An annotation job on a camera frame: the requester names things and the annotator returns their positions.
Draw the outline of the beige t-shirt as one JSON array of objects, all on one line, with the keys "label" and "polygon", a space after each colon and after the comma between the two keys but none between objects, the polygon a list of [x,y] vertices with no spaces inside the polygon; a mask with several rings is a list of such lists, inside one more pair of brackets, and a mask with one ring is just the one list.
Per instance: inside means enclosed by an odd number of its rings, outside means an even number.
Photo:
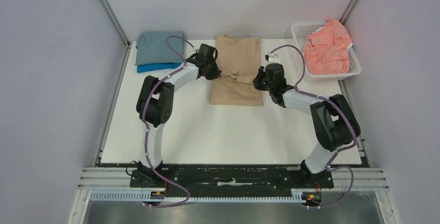
[{"label": "beige t-shirt", "polygon": [[216,37],[216,60],[221,76],[211,83],[210,104],[231,106],[264,105],[261,91],[254,88],[253,79],[262,65],[260,37]]}]

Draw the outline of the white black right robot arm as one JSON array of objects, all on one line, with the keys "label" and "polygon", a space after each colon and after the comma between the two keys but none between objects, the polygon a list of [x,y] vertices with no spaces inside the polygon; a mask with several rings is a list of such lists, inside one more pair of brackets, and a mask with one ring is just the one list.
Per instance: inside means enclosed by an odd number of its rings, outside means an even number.
[{"label": "white black right robot arm", "polygon": [[312,187],[318,183],[336,156],[357,142],[361,129],[344,95],[324,97],[288,85],[279,63],[261,66],[253,84],[255,89],[267,91],[278,106],[300,111],[312,119],[317,144],[300,164],[303,185]]}]

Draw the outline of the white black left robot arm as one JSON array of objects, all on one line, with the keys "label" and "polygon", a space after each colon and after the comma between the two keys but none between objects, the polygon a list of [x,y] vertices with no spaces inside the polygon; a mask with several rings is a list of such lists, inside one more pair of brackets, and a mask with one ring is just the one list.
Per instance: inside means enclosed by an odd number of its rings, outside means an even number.
[{"label": "white black left robot arm", "polygon": [[147,76],[144,79],[136,111],[145,126],[145,141],[142,156],[131,175],[132,187],[157,187],[161,184],[163,173],[157,168],[163,163],[163,131],[172,115],[174,94],[201,77],[206,80],[219,78],[221,71],[216,63],[217,57],[215,47],[201,44],[194,54],[168,75],[162,78]]}]

